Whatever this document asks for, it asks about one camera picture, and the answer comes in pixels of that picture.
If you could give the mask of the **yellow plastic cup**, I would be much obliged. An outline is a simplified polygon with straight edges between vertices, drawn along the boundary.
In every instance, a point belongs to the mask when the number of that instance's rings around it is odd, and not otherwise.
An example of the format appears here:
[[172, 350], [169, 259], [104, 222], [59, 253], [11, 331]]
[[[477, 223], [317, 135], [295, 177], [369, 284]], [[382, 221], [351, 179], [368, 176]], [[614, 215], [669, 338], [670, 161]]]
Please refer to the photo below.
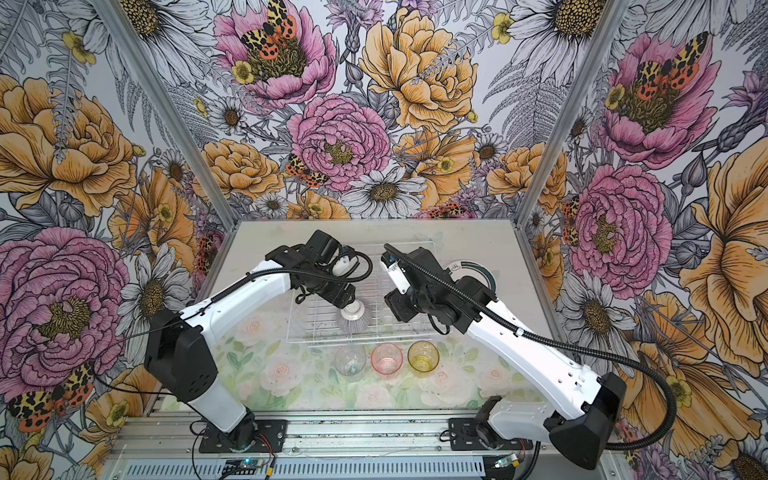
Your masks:
[[407, 360], [410, 367], [419, 374], [434, 371], [440, 363], [440, 353], [435, 344], [429, 341], [414, 342], [408, 349]]

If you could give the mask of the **purple striped bowl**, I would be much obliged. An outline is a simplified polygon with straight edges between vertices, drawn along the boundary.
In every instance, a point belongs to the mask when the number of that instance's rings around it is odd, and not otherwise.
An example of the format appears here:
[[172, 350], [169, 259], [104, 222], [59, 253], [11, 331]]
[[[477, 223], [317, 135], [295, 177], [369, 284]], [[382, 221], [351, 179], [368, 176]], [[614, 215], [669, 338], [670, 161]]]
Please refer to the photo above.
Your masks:
[[336, 325], [345, 334], [362, 333], [371, 323], [370, 309], [361, 300], [354, 300], [340, 309], [336, 316]]

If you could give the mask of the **clear plastic cup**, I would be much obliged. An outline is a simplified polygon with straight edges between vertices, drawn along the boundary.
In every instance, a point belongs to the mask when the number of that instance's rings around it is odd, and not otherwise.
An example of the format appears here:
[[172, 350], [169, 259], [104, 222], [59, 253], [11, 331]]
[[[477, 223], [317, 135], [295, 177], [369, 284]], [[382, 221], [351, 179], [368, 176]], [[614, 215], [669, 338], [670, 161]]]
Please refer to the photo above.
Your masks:
[[357, 344], [339, 346], [333, 359], [335, 370], [345, 377], [361, 374], [367, 362], [368, 356], [364, 347]]

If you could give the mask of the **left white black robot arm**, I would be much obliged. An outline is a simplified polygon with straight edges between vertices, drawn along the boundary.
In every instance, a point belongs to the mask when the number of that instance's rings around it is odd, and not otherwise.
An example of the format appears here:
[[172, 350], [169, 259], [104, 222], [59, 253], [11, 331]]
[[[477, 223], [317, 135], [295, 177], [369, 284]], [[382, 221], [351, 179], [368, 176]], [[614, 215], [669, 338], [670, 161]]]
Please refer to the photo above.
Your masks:
[[303, 244], [270, 251], [219, 293], [179, 311], [158, 311], [150, 319], [144, 367], [198, 413], [227, 449], [245, 451], [257, 438], [255, 419], [220, 380], [212, 348], [258, 308], [291, 290], [302, 299], [316, 295], [346, 308], [356, 299], [356, 283], [372, 271], [368, 255], [317, 230]]

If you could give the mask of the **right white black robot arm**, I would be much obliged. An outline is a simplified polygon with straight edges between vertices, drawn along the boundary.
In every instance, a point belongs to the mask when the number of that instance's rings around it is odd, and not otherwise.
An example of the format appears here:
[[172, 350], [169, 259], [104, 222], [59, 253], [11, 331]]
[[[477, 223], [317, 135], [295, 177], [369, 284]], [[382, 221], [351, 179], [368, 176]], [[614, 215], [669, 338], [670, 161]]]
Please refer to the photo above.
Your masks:
[[492, 289], [472, 276], [454, 280], [424, 248], [403, 253], [386, 245], [381, 265], [395, 285], [385, 302], [398, 321], [424, 314], [459, 331], [504, 359], [544, 396], [544, 406], [529, 408], [499, 396], [487, 400], [473, 434], [483, 446], [539, 441], [581, 468], [596, 468], [626, 391], [617, 375], [600, 376], [546, 339], [532, 340], [531, 330]]

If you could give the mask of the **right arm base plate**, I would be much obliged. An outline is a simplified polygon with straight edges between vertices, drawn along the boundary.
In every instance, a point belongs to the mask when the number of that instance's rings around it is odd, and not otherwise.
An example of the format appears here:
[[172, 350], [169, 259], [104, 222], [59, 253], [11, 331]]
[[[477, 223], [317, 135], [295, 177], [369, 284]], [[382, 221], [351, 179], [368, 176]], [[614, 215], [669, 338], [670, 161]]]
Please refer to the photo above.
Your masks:
[[443, 432], [441, 438], [447, 440], [452, 451], [528, 451], [534, 447], [531, 440], [501, 439], [489, 428], [479, 428], [474, 418], [452, 417], [447, 425], [447, 432]]

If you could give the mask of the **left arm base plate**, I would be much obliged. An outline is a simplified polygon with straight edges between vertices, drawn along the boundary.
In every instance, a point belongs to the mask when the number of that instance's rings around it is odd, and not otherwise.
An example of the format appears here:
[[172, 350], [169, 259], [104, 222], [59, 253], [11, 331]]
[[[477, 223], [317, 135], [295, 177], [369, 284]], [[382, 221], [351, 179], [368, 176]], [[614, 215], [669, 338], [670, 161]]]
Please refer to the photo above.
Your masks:
[[280, 453], [286, 439], [286, 420], [256, 419], [251, 427], [238, 426], [230, 433], [208, 422], [198, 451], [203, 454]]

